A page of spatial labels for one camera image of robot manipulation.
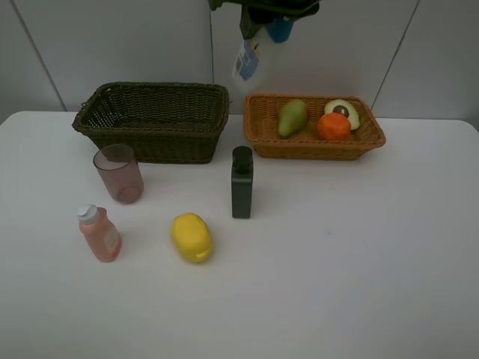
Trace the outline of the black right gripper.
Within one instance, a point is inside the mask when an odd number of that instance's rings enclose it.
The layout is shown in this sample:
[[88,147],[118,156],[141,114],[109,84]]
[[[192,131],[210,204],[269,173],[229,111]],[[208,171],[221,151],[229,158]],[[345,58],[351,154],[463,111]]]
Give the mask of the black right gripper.
[[270,1],[270,0],[209,0],[211,10],[225,3],[242,5],[240,30],[242,38],[249,40],[266,24],[274,20],[275,14],[286,17],[304,17],[320,9],[320,1]]

